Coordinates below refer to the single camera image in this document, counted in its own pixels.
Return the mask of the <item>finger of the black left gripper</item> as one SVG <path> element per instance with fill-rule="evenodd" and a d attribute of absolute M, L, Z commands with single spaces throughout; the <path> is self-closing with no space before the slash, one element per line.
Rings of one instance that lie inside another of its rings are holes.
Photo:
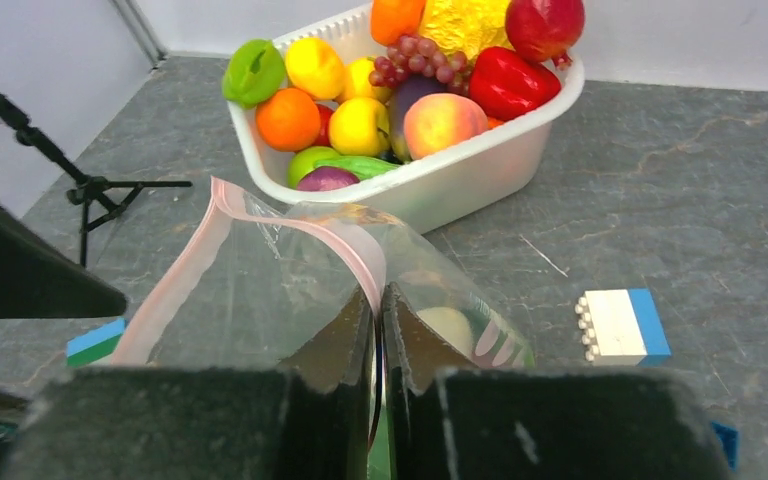
<path fill-rule="evenodd" d="M 126 296 L 69 260 L 0 206 L 0 319 L 120 315 Z"/>

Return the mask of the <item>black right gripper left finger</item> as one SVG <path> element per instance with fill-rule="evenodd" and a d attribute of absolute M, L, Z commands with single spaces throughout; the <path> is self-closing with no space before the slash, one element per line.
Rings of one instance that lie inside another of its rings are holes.
<path fill-rule="evenodd" d="M 33 400 L 0 477 L 362 479 L 372 331 L 358 292 L 273 369 L 78 369 Z"/>

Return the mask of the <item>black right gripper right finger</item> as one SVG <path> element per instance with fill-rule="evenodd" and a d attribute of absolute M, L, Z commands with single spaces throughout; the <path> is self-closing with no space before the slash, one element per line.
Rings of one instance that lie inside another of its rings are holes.
<path fill-rule="evenodd" d="M 693 392 L 652 369 L 475 369 L 382 298 L 397 479 L 728 479 Z"/>

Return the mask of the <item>white radish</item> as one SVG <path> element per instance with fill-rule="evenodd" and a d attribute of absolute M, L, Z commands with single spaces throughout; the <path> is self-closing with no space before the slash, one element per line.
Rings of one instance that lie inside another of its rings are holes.
<path fill-rule="evenodd" d="M 455 350 L 471 357 L 474 337 L 468 318 L 450 307 L 430 307 L 417 312 L 418 317 Z"/>

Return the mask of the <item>clear zip top bag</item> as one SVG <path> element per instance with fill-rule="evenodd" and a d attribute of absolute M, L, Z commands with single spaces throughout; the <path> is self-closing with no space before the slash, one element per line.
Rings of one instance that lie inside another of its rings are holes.
<path fill-rule="evenodd" d="M 280 213 L 213 178 L 206 212 L 132 316 L 116 365 L 267 366 L 295 353 L 355 294 L 374 311 L 399 286 L 410 307 L 469 320 L 483 368 L 530 367 L 525 336 L 452 261 L 397 217 L 358 204 L 302 202 Z"/>

